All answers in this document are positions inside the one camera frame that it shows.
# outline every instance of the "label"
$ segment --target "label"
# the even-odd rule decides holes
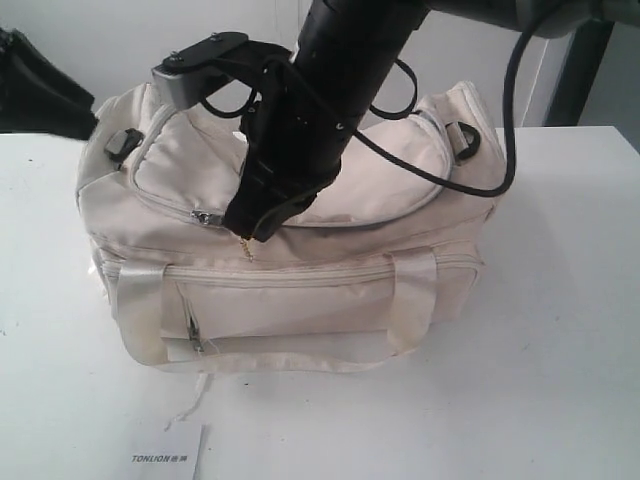
[[[174,422],[150,429],[137,438],[126,459],[122,480],[193,480],[202,425]]]

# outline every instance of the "black robotic arm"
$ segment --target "black robotic arm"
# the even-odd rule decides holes
[[[411,170],[372,144],[357,126],[411,32],[431,10],[522,31],[507,86],[515,83],[533,33],[563,35],[590,18],[640,23],[640,3],[635,0],[314,0],[293,53],[236,33],[213,35],[174,53],[153,72],[165,100],[179,109],[201,102],[216,115],[232,116],[216,110],[206,97],[233,79],[253,89],[245,106],[233,112],[242,116],[249,147],[223,226],[245,239],[269,239],[334,181],[340,156],[354,135]],[[505,95],[505,128],[511,132],[512,109],[511,92],[511,98]],[[505,181],[491,190],[412,171],[470,195],[498,196],[515,175],[512,138],[507,138],[507,154]]]

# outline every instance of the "white bag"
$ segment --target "white bag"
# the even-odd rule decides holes
[[[418,110],[365,133],[438,176],[478,188],[502,181],[504,157],[473,85]],[[354,139],[336,182],[247,251],[216,225],[239,184],[237,124],[199,106],[175,112],[150,85],[108,100],[98,116],[77,201],[124,344],[144,365],[363,370],[458,316],[478,277],[475,239],[497,199],[441,191]],[[458,122],[481,136],[464,162],[452,148],[465,143]],[[129,128],[144,140],[116,170],[105,145]]]

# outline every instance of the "zipper tab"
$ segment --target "zipper tab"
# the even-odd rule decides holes
[[[195,218],[200,225],[215,225],[219,227],[222,224],[220,215],[203,212],[202,210],[192,210],[191,218]]]
[[[202,346],[202,341],[200,340],[200,329],[198,325],[193,320],[193,317],[189,317],[189,341],[191,342],[191,346],[198,353],[204,353],[204,347]]]
[[[240,237],[240,245],[242,246],[242,251],[244,252],[244,256],[247,257],[247,260],[253,262],[253,253],[251,253],[251,249],[249,248],[249,240],[245,240]]]

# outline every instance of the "bag zipper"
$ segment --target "bag zipper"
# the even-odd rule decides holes
[[[167,121],[169,121],[169,119],[176,113],[177,111],[173,106],[163,105],[154,114],[153,120],[151,121],[151,125],[148,131],[145,133],[144,141],[142,142],[140,147],[138,147],[138,149],[135,151],[135,154],[131,159],[131,168],[129,169],[130,185],[132,185],[134,191],[138,195],[138,198],[145,205],[147,205],[152,209],[160,206],[161,208],[165,209],[165,211],[169,213],[169,215],[173,216],[174,218],[177,218],[178,220],[182,220],[182,221],[186,220],[191,223],[197,223],[204,227],[220,227],[222,225],[222,217],[224,216],[224,212],[222,210],[216,210],[216,209],[201,210],[201,209],[198,209],[197,207],[194,207],[191,210],[185,209],[183,207],[179,207],[175,205],[173,202],[169,200],[166,200],[162,197],[153,195],[145,191],[136,182],[135,175],[140,167],[140,164],[142,163],[142,161],[144,161],[145,156],[149,152],[149,148],[151,147],[153,142],[155,142],[156,137],[159,135],[160,131],[162,130],[164,125],[167,123]],[[420,118],[414,118],[413,120],[431,138],[440,140],[439,142],[436,142],[438,144],[437,148],[440,150],[441,155],[444,158],[447,158],[449,160],[449,163],[451,165],[449,172],[447,172],[448,175],[446,178],[448,178],[451,175],[451,171],[454,165],[454,159],[453,159],[452,152],[450,151],[450,149],[446,147],[446,143],[442,140],[442,133],[439,131],[438,128],[436,128],[435,125],[431,124],[431,122],[426,118],[420,117]],[[411,211],[405,212],[402,215],[398,215],[394,218],[382,219],[377,222],[368,222],[366,224],[358,224],[358,225],[353,225],[352,223],[322,224],[322,223],[315,223],[315,222],[311,222],[309,224],[302,224],[302,225],[287,225],[285,223],[283,227],[287,227],[287,228],[315,228],[315,227],[358,228],[362,226],[384,224],[390,221],[394,221],[410,213],[413,213],[415,210],[429,203],[434,197],[436,197],[441,192],[441,190],[442,190],[442,187],[434,189],[429,195],[425,196],[423,200],[418,202]]]
[[[482,262],[470,254],[436,255],[438,268],[474,268],[479,270]],[[102,271],[107,277],[117,278],[122,262],[106,261]],[[296,288],[330,287],[383,280],[393,276],[391,259],[378,265],[359,267],[314,267],[304,271],[223,271],[192,267],[168,266],[165,276],[179,283],[229,288]]]

